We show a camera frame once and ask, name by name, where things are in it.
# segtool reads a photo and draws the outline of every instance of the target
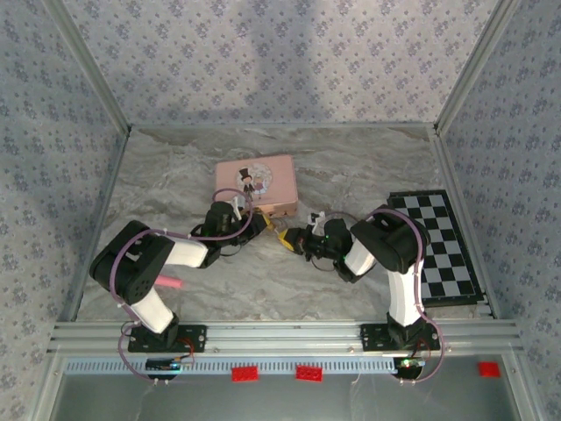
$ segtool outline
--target wall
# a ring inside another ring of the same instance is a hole
[[[446,134],[502,316],[561,419],[561,5],[523,0]]]
[[[435,121],[497,0],[66,0],[134,124]]]
[[[117,131],[39,0],[0,2],[0,419],[23,419]]]

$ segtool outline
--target gray marble floor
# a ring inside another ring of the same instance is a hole
[[[98,249],[134,218],[152,228],[189,232],[209,208],[219,161],[279,153],[295,159],[300,207],[296,217],[285,220],[291,226],[304,226],[311,211],[341,210],[361,217],[384,203],[391,191],[442,187],[423,130],[133,131]],[[291,254],[271,232],[210,268],[165,267],[163,274],[185,282],[183,289],[158,288],[183,320],[382,319],[389,305],[383,268],[346,284],[335,273],[318,271]],[[431,313],[467,318],[472,310]],[[78,319],[125,317],[109,293],[89,280]]]

